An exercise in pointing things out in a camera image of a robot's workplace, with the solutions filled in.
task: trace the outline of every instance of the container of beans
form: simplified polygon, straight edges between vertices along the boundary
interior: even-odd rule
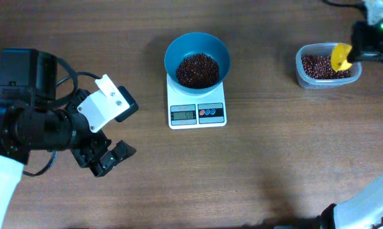
[[[338,43],[306,45],[296,55],[296,78],[304,89],[339,87],[356,81],[362,72],[360,62],[347,71],[335,72],[331,68],[330,55]]]
[[[213,35],[192,32],[175,39],[165,54],[172,87],[186,95],[204,95],[223,82],[230,70],[227,47]]]

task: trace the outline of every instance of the white digital scale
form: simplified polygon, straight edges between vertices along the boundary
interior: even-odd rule
[[[214,90],[203,95],[186,95],[173,84],[173,80],[167,75],[167,115],[171,129],[226,125],[227,115],[222,82]]]

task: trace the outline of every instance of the wooden surface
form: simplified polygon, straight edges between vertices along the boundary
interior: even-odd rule
[[[77,71],[108,73],[140,107],[103,129],[135,156],[94,178],[60,153],[45,175],[23,177],[4,228],[239,226],[315,216],[351,198],[383,172],[383,65],[363,64],[345,87],[304,90],[295,55],[306,44],[348,43],[360,19],[315,0],[0,1],[0,49],[32,47]],[[167,124],[164,53],[191,31],[230,50],[223,128]],[[32,152],[25,169],[49,157]]]

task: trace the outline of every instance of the plastic bowl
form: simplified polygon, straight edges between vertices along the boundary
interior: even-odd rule
[[[215,85],[208,88],[184,87],[176,77],[176,69],[185,58],[200,53],[206,54],[217,62],[219,78]],[[225,79],[230,66],[230,53],[224,43],[215,36],[202,32],[192,32],[178,37],[169,45],[165,54],[165,68],[174,82],[172,86],[187,95],[202,95],[214,90]]]
[[[296,55],[296,78],[298,79],[299,85],[304,89],[325,89],[325,88],[334,88],[339,87],[348,83],[352,83],[358,80],[362,72],[361,63],[354,63],[351,70],[351,77],[345,79],[337,80],[316,80],[311,78],[305,73],[302,64],[302,55],[317,55],[317,56],[326,56],[331,55],[334,47],[338,43],[321,43],[306,45],[299,50]]]

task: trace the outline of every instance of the yellow scoop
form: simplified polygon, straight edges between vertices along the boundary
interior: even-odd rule
[[[348,63],[347,56],[352,49],[351,45],[338,44],[331,53],[331,67],[334,71],[348,70],[352,64]]]

